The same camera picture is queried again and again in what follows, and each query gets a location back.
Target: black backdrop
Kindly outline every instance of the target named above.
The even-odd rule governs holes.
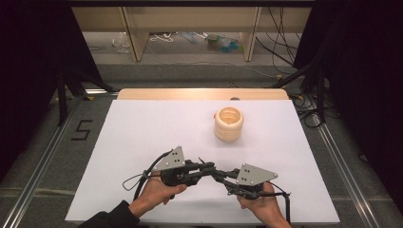
[[[0,180],[25,151],[48,109],[60,72],[70,90],[83,80],[67,67],[102,81],[71,8],[0,0]]]
[[[308,64],[344,4],[315,6],[298,49],[295,67]],[[349,21],[340,47],[325,66],[330,89],[360,150],[403,214],[402,4],[363,1]]]

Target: white table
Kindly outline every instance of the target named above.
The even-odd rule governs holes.
[[[232,105],[244,115],[241,137],[232,143],[214,135],[214,113]],[[317,168],[291,101],[114,101],[66,220],[80,222],[132,201],[122,187],[163,152],[181,145],[187,160],[214,162],[231,171],[246,162],[278,173],[273,183],[291,192],[293,223],[337,223],[335,207]],[[278,197],[285,215],[283,197]],[[235,196],[211,177],[142,217],[143,223],[259,224]]]

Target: hand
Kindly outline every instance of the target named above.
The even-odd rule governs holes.
[[[151,173],[151,176],[159,176],[160,172]],[[145,184],[143,192],[129,206],[131,213],[137,218],[141,217],[147,211],[163,202],[166,205],[169,199],[186,190],[185,184],[177,186],[166,186],[160,177],[149,178]]]
[[[263,184],[264,193],[274,193],[275,189],[269,182]],[[248,208],[253,214],[265,225],[269,227],[291,227],[288,221],[284,218],[278,207],[276,197],[260,197],[257,199],[246,199],[237,197],[240,202],[240,208]]]

